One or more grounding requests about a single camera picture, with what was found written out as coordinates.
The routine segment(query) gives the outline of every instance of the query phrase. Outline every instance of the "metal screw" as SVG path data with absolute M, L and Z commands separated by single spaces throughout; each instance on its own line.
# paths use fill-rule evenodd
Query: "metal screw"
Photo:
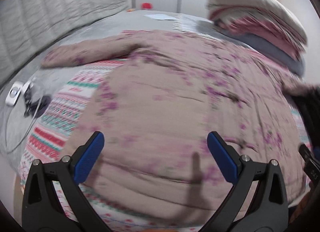
M 272 159 L 271 160 L 271 164 L 274 165 L 274 166 L 277 166 L 278 165 L 278 161 L 275 160 L 275 159 Z
M 248 155 L 241 155 L 241 159 L 245 162 L 249 162 L 251 158 Z
M 65 155 L 64 157 L 62 157 L 62 162 L 67 163 L 70 161 L 70 156 L 69 155 Z
M 33 160 L 33 162 L 32 162 L 33 165 L 39 165 L 39 163 L 40 163 L 39 159 Z

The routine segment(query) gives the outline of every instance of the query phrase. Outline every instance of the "blue gripper pad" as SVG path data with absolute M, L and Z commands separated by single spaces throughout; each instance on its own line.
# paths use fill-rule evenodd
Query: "blue gripper pad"
M 72 161 L 76 164 L 73 166 L 73 180 L 76 184 L 83 183 L 96 160 L 98 159 L 104 146 L 104 136 L 101 132 L 94 132 L 85 145 L 80 146 L 72 156 Z
M 314 147 L 313 148 L 313 154 L 315 158 L 320 161 L 320 148 L 319 147 Z
M 210 132 L 208 134 L 207 144 L 225 180 L 235 185 L 238 181 L 238 175 L 241 171 L 241 162 L 239 160 L 240 156 L 236 150 L 227 145 L 217 132 Z

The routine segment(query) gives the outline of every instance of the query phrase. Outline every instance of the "gray cushion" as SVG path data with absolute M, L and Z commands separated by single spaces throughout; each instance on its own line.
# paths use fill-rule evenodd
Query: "gray cushion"
M 220 30 L 224 35 L 239 40 L 253 49 L 257 50 L 264 56 L 274 60 L 275 62 L 288 67 L 288 69 L 297 74 L 298 76 L 303 76 L 305 72 L 305 61 L 303 56 L 300 56 L 300 61 L 292 59 L 288 54 L 274 46 L 272 43 L 266 39 L 254 35 L 254 34 L 243 34 L 243 35 L 233 35 L 227 30 Z

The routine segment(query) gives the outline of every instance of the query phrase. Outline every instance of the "charging cable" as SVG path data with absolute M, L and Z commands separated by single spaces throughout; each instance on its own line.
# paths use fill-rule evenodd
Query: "charging cable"
M 23 137 L 22 137 L 22 139 L 19 141 L 19 143 L 16 144 L 16 145 L 14 146 L 14 148 L 11 149 L 10 151 L 8 151 L 8 144 L 7 144 L 7 125 L 8 125 L 8 122 L 9 122 L 9 118 L 10 118 L 11 112 L 10 112 L 10 114 L 9 114 L 9 116 L 8 116 L 7 123 L 6 123 L 6 126 L 5 126 L 5 132 L 4 132 L 4 135 L 5 135 L 5 136 L 4 136 L 4 137 L 5 137 L 5 144 L 6 144 L 6 153 L 7 153 L 7 155 L 12 154 L 12 153 L 21 145 L 21 143 L 23 142 L 23 140 L 28 136 L 28 134 L 29 134 L 30 130 L 32 129 L 34 123 L 36 122 L 35 117 L 36 117 L 36 114 L 37 114 L 37 112 L 38 112 L 38 110 L 39 110 L 39 107 L 40 107 L 40 104 L 41 104 L 41 101 L 42 101 L 42 98 L 43 98 L 43 95 L 44 95 L 44 88 L 43 88 L 43 86 L 42 86 L 40 83 L 36 84 L 34 81 L 35 81 L 35 78 L 30 78 L 30 79 L 28 80 L 28 82 L 26 82 L 26 84 L 24 85 L 24 87 L 25 87 L 24 92 L 26 92 L 26 90 L 27 90 L 27 88 L 28 88 L 29 86 L 33 86 L 33 85 L 36 85 L 36 86 L 38 86 L 38 87 L 41 86 L 41 87 L 39 88 L 39 90 L 41 91 L 41 97 L 40 97 L 40 99 L 39 99 L 39 102 L 38 102 L 36 111 L 35 111 L 35 113 L 33 114 L 32 120 L 31 120 L 31 122 L 30 122 L 30 125 L 29 125 L 27 131 L 25 132 L 25 134 L 23 135 Z

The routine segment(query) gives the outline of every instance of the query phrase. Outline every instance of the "red object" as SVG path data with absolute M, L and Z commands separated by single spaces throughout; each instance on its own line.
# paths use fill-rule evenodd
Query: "red object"
M 142 3 L 141 4 L 141 9 L 142 10 L 152 9 L 152 4 L 151 3 Z

